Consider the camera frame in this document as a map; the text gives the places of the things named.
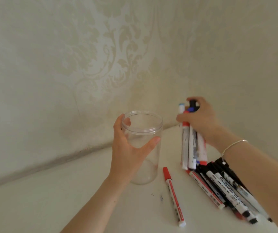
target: hand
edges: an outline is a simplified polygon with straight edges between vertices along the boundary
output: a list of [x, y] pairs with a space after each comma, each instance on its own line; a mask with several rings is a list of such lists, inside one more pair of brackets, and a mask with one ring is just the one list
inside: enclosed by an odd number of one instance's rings
[[203, 97], [189, 97], [187, 101], [196, 100], [200, 108], [194, 113], [178, 114], [178, 122], [189, 122], [189, 124], [199, 132], [208, 144], [212, 144], [213, 137], [221, 127], [212, 106]]
[[[109, 173], [109, 179], [126, 186], [134, 174], [137, 172], [142, 162], [148, 156], [148, 154], [159, 143], [160, 137], [153, 137], [148, 143], [141, 148], [135, 148], [130, 145], [125, 136], [121, 122], [124, 114], [121, 114], [115, 121], [114, 139], [112, 144], [112, 161], [111, 169]], [[130, 126], [131, 122], [129, 118], [124, 120], [125, 124]]]

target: left arm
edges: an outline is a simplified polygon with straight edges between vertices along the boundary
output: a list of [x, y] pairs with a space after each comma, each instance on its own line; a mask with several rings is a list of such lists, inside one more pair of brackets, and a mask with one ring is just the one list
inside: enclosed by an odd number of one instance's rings
[[[121, 114], [114, 124], [112, 161], [108, 177], [61, 233], [102, 233], [119, 196], [146, 156], [160, 141], [160, 137], [154, 137], [139, 149], [130, 145], [121, 129], [123, 116]], [[126, 118], [124, 122], [131, 125], [129, 118]]]

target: jar rim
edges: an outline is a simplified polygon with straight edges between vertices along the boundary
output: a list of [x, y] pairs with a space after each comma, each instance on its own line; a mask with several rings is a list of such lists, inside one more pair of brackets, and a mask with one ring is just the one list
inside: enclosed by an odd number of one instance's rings
[[[148, 128], [131, 128], [124, 123], [125, 118], [128, 118], [133, 115], [138, 115], [138, 114], [154, 116], [154, 117], [158, 118], [160, 120], [160, 122], [156, 126], [148, 127]], [[124, 129], [128, 130], [129, 132], [131, 132], [133, 134], [142, 135], [142, 134], [155, 133], [156, 131], [160, 130], [163, 126], [163, 118], [160, 115], [158, 115], [157, 113], [154, 113], [154, 112], [151, 112], [148, 110], [134, 110], [134, 111], [125, 113], [121, 123], [122, 123], [122, 127]]]

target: clear plastic container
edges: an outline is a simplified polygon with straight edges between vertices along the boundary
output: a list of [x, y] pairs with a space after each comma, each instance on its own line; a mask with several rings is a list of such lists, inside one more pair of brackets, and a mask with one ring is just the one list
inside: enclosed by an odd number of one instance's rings
[[[130, 118], [131, 125], [124, 123], [125, 118]], [[141, 148], [155, 136], [161, 137], [163, 130], [163, 118], [150, 111], [132, 111], [126, 113], [122, 121], [128, 142], [136, 148]], [[132, 179], [132, 183], [144, 185], [152, 182], [157, 176], [160, 144], [143, 161], [141, 167]]]

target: finger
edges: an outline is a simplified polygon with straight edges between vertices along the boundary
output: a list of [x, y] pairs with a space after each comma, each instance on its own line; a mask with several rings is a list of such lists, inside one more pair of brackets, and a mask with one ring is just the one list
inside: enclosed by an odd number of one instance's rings
[[199, 103], [199, 105], [205, 105], [205, 104], [207, 104], [206, 99], [205, 99], [204, 97], [202, 97], [202, 96], [188, 97], [186, 100], [187, 100], [187, 101], [195, 100], [195, 101], [197, 101], [197, 102]]
[[190, 116], [192, 116], [192, 113], [178, 114], [176, 117], [176, 121], [178, 121], [179, 123], [189, 122]]
[[124, 134], [122, 129], [121, 129], [121, 122], [123, 120], [124, 114], [121, 114], [120, 116], [118, 116], [118, 118], [116, 119], [114, 125], [113, 125], [113, 129], [114, 129], [114, 135], [118, 135], [118, 134]]
[[144, 146], [139, 149], [140, 155], [143, 157], [148, 156], [148, 154], [155, 148], [155, 146], [159, 143], [160, 137], [156, 136], [153, 137], [151, 140], [148, 141]]
[[124, 121], [126, 126], [130, 126], [131, 125], [131, 121], [130, 121], [130, 118], [125, 118]]

